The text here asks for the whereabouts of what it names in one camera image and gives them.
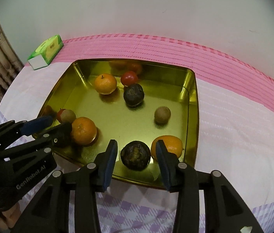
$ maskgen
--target gold tray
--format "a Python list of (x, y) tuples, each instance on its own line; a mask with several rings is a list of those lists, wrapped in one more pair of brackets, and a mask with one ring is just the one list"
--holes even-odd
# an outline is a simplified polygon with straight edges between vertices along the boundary
[[(142, 65), (143, 72), (138, 82), (144, 89), (144, 103), (135, 109), (128, 108), (123, 99), (121, 75), (126, 71), (123, 64)], [(103, 73), (110, 73), (118, 81), (118, 89), (111, 95), (99, 95), (92, 84)], [(49, 105), (56, 112), (61, 108), (71, 109), (77, 117), (88, 117), (98, 129), (97, 141), (83, 148), (56, 148), (54, 152), (79, 166), (93, 162), (96, 155), (105, 151), (110, 139), (118, 142), (118, 155), (113, 178), (129, 183), (164, 189), (158, 163), (151, 158), (143, 171), (134, 171), (123, 165), (121, 149), (131, 141), (139, 140), (149, 148), (152, 141), (161, 135), (179, 137), (184, 146), (179, 160), (194, 166), (199, 132), (199, 108), (195, 74), (192, 70), (162, 63), (122, 60), (88, 59), (72, 63), (58, 80), (47, 97), (38, 117)], [(167, 125), (154, 122), (154, 112), (160, 106), (171, 110)]]

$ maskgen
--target white wall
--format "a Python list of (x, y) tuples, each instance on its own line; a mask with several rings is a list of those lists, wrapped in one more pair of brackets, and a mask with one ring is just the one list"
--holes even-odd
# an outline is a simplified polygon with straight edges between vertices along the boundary
[(23, 62), (46, 38), (138, 33), (228, 53), (274, 78), (274, 0), (0, 0)]

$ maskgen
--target metal rivet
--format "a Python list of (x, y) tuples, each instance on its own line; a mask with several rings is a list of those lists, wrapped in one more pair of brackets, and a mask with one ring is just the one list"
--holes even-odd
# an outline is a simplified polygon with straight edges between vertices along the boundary
[(45, 152), (45, 153), (49, 153), (49, 152), (51, 152), (51, 148), (46, 147), (46, 148), (44, 149), (44, 152)]
[(54, 171), (54, 172), (53, 172), (53, 176), (54, 176), (55, 178), (59, 177), (60, 174), (61, 174), (60, 171)]
[(88, 163), (87, 164), (87, 168), (88, 169), (94, 169), (96, 167), (96, 164), (95, 163)]
[(187, 164), (184, 163), (184, 162), (181, 162), (181, 163), (178, 164), (178, 167), (179, 167), (180, 169), (186, 169), (186, 168), (187, 168)]
[(221, 172), (219, 172), (219, 171), (213, 171), (213, 175), (215, 176), (215, 177), (220, 177), (221, 176)]

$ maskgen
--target orange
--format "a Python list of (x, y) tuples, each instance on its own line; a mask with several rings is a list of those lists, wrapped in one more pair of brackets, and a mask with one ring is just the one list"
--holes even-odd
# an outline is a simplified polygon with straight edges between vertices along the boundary
[(94, 81), (95, 90), (102, 95), (109, 95), (116, 90), (117, 82), (111, 74), (101, 74)]
[(97, 135), (96, 125), (87, 117), (79, 117), (72, 123), (71, 137), (79, 145), (88, 145)]
[(160, 136), (153, 140), (151, 144), (151, 156), (153, 159), (157, 160), (155, 152), (155, 144), (158, 140), (163, 140), (168, 152), (174, 153), (177, 155), (177, 158), (180, 158), (182, 154), (182, 141), (175, 136)]

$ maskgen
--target purple checkered pattern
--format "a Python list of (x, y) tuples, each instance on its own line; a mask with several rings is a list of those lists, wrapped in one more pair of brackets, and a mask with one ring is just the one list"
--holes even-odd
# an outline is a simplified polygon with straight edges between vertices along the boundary
[[(0, 111), (0, 124), (5, 122), (7, 122), (7, 119)], [(27, 140), (21, 137), (12, 145), (25, 142), (27, 142)], [(102, 193), (97, 193), (96, 198), (99, 222), (103, 233), (123, 231), (127, 233), (172, 232), (175, 211), (168, 212), (139, 206)], [(73, 207), (74, 201), (71, 202), (69, 211), (71, 211)], [(274, 202), (256, 207), (252, 212), (264, 230), (264, 233), (274, 232)], [(72, 214), (74, 213), (70, 212), (71, 222), (69, 222), (69, 232), (74, 232), (74, 219), (72, 219)], [(205, 233), (205, 214), (200, 214), (199, 227), (199, 233)]]

